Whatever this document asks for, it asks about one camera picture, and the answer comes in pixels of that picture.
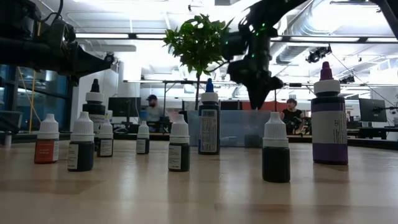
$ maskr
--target purple cap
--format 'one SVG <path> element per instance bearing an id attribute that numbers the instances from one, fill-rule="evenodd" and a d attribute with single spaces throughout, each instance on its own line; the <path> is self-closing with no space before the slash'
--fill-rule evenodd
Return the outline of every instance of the purple cap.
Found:
<path id="1" fill-rule="evenodd" d="M 332 80 L 332 79 L 333 79 L 333 74 L 331 72 L 329 62 L 324 62 L 322 64 L 320 81 L 322 81 L 322 80 Z"/>

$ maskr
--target glass wall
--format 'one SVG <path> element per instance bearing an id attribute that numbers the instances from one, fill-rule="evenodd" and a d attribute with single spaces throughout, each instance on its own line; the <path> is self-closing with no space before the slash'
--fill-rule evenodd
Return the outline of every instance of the glass wall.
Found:
<path id="1" fill-rule="evenodd" d="M 30 103 L 28 97 L 32 99 L 32 91 L 25 91 L 23 88 L 18 88 L 17 111 L 22 112 L 21 129 L 29 130 L 30 125 Z M 35 93 L 33 97 L 33 105 L 37 116 L 32 112 L 32 130 L 39 130 L 40 122 L 45 119 L 46 114 L 52 113 L 55 120 L 58 121 L 60 129 L 65 128 L 65 100 L 54 96 L 45 95 L 42 93 Z"/>
<path id="2" fill-rule="evenodd" d="M 22 76 L 26 87 L 33 87 L 34 70 L 21 67 Z M 58 75 L 53 71 L 36 72 L 35 90 L 47 91 L 50 93 L 67 94 L 67 77 Z"/>
<path id="3" fill-rule="evenodd" d="M 33 100 L 36 111 L 34 113 L 32 110 L 32 131 L 39 130 L 40 121 L 45 119 L 48 113 L 55 115 L 60 130 L 69 130 L 70 108 L 67 110 L 67 106 L 71 99 L 67 95 L 68 82 L 65 76 L 53 71 L 35 72 L 31 68 L 0 65 L 0 77 L 5 81 L 5 87 L 0 87 L 0 101 L 4 102 L 0 105 L 0 110 L 20 111 L 21 131 L 28 131 L 30 126 L 29 99 Z"/>

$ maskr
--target dropper bottle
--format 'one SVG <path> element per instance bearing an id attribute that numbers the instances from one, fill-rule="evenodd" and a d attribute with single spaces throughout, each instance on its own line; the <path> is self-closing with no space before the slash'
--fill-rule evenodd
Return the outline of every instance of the dropper bottle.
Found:
<path id="1" fill-rule="evenodd" d="M 83 105 L 83 111 L 88 112 L 88 116 L 94 125 L 96 151 L 99 144 L 98 134 L 100 133 L 100 126 L 105 120 L 105 105 L 102 105 L 104 95 L 100 93 L 100 85 L 97 78 L 93 80 L 91 91 L 86 93 L 86 101 L 87 103 Z"/>
<path id="2" fill-rule="evenodd" d="M 99 127 L 97 156 L 113 156 L 113 127 L 109 119 L 105 119 L 105 122 Z"/>
<path id="3" fill-rule="evenodd" d="M 92 170 L 94 165 L 93 122 L 88 112 L 80 112 L 80 117 L 73 124 L 68 151 L 68 170 L 82 172 Z"/>
<path id="4" fill-rule="evenodd" d="M 35 159 L 36 164 L 51 164 L 58 161 L 60 133 L 58 122 L 54 114 L 47 114 L 40 123 L 39 133 L 37 134 Z"/>
<path id="5" fill-rule="evenodd" d="M 311 100 L 312 157 L 315 163 L 348 164 L 345 98 L 338 96 L 340 81 L 333 79 L 329 62 L 322 64 Z"/>
<path id="6" fill-rule="evenodd" d="M 279 112 L 271 112 L 262 139 L 262 179 L 274 183 L 290 181 L 290 149 L 286 125 Z"/>
<path id="7" fill-rule="evenodd" d="M 146 121 L 142 121 L 141 125 L 138 127 L 136 153 L 149 153 L 149 127 Z"/>
<path id="8" fill-rule="evenodd" d="M 198 153 L 203 155 L 220 154 L 220 106 L 214 92 L 211 78 L 207 80 L 206 92 L 201 94 L 199 106 L 200 136 Z"/>
<path id="9" fill-rule="evenodd" d="M 169 144 L 169 171 L 186 172 L 190 167 L 190 145 L 188 124 L 179 114 L 172 124 Z"/>

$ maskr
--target person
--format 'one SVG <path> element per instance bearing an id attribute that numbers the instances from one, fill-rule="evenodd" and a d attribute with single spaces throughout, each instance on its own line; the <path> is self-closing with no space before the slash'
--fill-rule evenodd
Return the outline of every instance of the person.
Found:
<path id="1" fill-rule="evenodd" d="M 163 118 L 163 107 L 158 105 L 157 97 L 155 95 L 149 95 L 147 101 L 147 121 L 160 121 L 161 118 Z"/>
<path id="2" fill-rule="evenodd" d="M 280 118 L 286 125 L 287 134 L 293 134 L 294 129 L 300 130 L 303 125 L 304 114 L 303 111 L 296 109 L 297 101 L 290 98 L 286 101 L 287 109 L 284 109 Z"/>

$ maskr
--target bottle label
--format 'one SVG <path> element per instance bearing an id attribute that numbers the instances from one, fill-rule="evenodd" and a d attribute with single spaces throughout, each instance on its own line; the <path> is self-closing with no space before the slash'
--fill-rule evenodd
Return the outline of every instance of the bottle label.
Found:
<path id="1" fill-rule="evenodd" d="M 311 120 L 312 143 L 347 144 L 345 111 L 315 112 Z"/>
<path id="2" fill-rule="evenodd" d="M 146 139 L 137 139 L 137 153 L 145 153 Z"/>
<path id="3" fill-rule="evenodd" d="M 70 144 L 68 151 L 68 169 L 77 169 L 78 155 L 79 155 L 79 145 Z"/>
<path id="4" fill-rule="evenodd" d="M 181 146 L 169 145 L 169 169 L 181 169 Z"/>
<path id="5" fill-rule="evenodd" d="M 217 151 L 217 110 L 202 110 L 200 116 L 200 151 Z"/>
<path id="6" fill-rule="evenodd" d="M 105 115 L 101 114 L 89 114 L 88 117 L 94 123 L 94 134 L 100 133 L 100 126 L 105 121 Z"/>
<path id="7" fill-rule="evenodd" d="M 113 140 L 101 140 L 101 145 L 99 146 L 100 156 L 111 156 Z"/>
<path id="8" fill-rule="evenodd" d="M 53 162 L 58 160 L 58 139 L 38 139 L 35 148 L 35 162 Z"/>

